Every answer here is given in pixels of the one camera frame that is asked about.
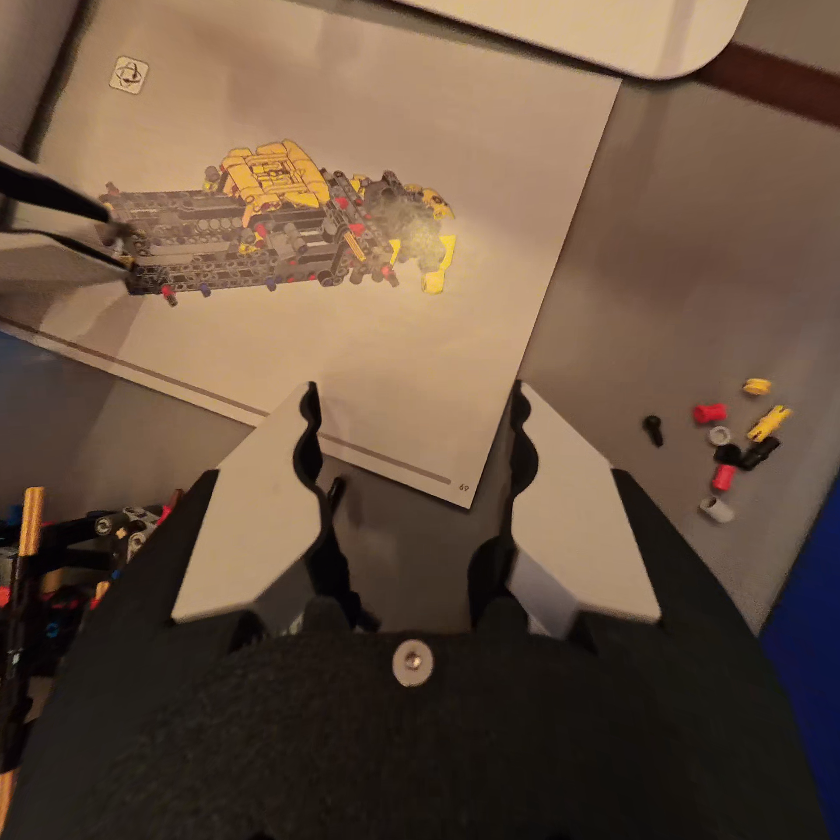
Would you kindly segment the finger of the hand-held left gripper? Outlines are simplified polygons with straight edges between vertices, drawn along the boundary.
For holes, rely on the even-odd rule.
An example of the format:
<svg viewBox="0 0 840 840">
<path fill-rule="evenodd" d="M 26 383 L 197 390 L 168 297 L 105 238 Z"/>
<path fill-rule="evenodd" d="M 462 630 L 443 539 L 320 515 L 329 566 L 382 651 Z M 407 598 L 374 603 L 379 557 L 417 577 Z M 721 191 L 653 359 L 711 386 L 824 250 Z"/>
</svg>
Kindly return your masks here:
<svg viewBox="0 0 840 840">
<path fill-rule="evenodd" d="M 36 230 L 1 233 L 1 291 L 54 292 L 123 280 L 131 271 L 130 229 L 94 225 L 93 240 Z"/>
<path fill-rule="evenodd" d="M 44 173 L 37 164 L 1 147 L 1 195 L 19 203 L 108 223 L 98 200 Z"/>
</svg>

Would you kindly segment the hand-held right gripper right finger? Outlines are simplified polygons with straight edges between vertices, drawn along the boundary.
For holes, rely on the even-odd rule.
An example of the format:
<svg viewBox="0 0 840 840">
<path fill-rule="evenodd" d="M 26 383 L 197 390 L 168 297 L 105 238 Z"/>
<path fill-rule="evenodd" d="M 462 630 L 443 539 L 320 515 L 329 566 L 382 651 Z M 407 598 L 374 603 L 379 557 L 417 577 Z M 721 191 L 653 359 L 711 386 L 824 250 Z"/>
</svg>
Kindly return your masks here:
<svg viewBox="0 0 840 840">
<path fill-rule="evenodd" d="M 657 624 L 658 599 L 610 462 L 522 381 L 510 421 L 506 586 L 530 629 L 568 636 L 582 613 Z"/>
</svg>

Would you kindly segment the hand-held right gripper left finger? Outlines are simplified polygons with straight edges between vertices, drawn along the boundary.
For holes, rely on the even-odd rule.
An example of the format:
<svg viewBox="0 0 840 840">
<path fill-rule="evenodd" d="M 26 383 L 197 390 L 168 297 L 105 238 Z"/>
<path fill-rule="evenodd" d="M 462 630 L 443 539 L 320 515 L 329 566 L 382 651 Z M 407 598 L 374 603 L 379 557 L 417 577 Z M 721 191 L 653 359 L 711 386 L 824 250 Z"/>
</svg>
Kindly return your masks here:
<svg viewBox="0 0 840 840">
<path fill-rule="evenodd" d="M 306 556 L 325 534 L 319 392 L 299 385 L 217 467 L 172 608 L 179 624 L 239 610 L 283 634 L 314 596 Z"/>
</svg>

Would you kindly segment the partly built yellow toy car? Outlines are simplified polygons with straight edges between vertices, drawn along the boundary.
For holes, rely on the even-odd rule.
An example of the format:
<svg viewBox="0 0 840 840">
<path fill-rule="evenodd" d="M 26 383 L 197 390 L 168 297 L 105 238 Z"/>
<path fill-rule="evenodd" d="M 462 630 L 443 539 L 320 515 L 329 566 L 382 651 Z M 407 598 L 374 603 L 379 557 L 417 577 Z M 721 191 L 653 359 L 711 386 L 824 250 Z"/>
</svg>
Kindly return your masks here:
<svg viewBox="0 0 840 840">
<path fill-rule="evenodd" d="M 2 520 L 2 828 L 46 698 L 33 683 L 56 678 L 88 616 L 183 495 L 44 522 L 45 489 L 30 487 L 16 516 Z"/>
</svg>

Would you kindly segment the grey desk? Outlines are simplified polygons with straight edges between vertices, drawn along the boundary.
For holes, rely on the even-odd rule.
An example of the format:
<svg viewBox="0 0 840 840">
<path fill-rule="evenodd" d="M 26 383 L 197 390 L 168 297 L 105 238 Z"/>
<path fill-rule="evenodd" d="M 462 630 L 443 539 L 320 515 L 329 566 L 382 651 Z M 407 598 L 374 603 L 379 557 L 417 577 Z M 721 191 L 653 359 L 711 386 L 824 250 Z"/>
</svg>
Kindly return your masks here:
<svg viewBox="0 0 840 840">
<path fill-rule="evenodd" d="M 2 145 L 37 159 L 92 2 L 2 2 Z M 838 129 L 707 87 L 627 80 L 520 376 L 627 469 L 763 630 L 838 471 Z M 686 414 L 771 379 L 793 416 L 734 487 L 732 524 L 697 510 L 708 444 Z M 46 485 L 55 518 L 120 507 L 214 466 L 241 423 L 2 337 L 2 504 Z M 507 416 L 469 512 L 326 458 L 350 481 L 337 531 L 386 632 L 467 628 L 466 569 L 497 532 Z"/>
</svg>

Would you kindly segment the scatter of small colourful toy pieces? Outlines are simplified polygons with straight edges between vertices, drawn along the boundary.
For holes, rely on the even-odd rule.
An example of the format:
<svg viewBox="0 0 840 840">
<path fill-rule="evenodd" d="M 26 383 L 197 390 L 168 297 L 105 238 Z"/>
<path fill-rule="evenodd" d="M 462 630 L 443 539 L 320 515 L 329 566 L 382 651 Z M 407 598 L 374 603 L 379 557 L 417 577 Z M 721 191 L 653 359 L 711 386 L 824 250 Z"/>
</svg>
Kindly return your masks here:
<svg viewBox="0 0 840 840">
<path fill-rule="evenodd" d="M 631 402 L 625 425 L 648 460 L 641 477 L 683 529 L 730 529 L 744 519 L 749 485 L 781 453 L 800 409 L 781 381 L 748 375 L 731 390 L 690 398 L 670 416 L 665 404 Z"/>
</svg>

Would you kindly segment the open instruction booklet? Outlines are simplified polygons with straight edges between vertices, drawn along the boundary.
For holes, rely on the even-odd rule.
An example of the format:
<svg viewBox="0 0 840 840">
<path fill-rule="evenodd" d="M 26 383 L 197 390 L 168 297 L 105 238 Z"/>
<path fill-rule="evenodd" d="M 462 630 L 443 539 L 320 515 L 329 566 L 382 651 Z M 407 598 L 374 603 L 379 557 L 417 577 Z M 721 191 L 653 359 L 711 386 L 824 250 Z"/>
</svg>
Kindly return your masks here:
<svg viewBox="0 0 840 840">
<path fill-rule="evenodd" d="M 469 507 L 620 82 L 291 2 L 96 2 L 39 147 L 137 281 L 2 330 Z"/>
</svg>

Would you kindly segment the blue plastic bin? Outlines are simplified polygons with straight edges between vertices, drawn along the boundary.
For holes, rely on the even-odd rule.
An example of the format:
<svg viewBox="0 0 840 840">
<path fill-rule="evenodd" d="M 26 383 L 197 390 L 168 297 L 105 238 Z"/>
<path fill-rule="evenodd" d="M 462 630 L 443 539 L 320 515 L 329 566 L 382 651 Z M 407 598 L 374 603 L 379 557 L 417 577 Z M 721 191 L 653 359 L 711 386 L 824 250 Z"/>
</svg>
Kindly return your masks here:
<svg viewBox="0 0 840 840">
<path fill-rule="evenodd" d="M 801 546 L 760 641 L 805 725 L 839 724 L 839 478 Z"/>
</svg>

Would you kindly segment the wooden document stand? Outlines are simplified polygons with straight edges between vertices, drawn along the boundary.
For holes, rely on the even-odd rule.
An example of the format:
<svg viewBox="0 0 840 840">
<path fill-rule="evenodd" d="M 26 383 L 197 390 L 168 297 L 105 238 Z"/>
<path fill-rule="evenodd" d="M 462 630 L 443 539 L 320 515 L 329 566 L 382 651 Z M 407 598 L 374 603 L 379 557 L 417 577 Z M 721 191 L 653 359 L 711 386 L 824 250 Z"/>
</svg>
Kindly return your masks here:
<svg viewBox="0 0 840 840">
<path fill-rule="evenodd" d="M 688 76 L 730 43 L 747 1 L 404 1 L 626 76 Z"/>
</svg>

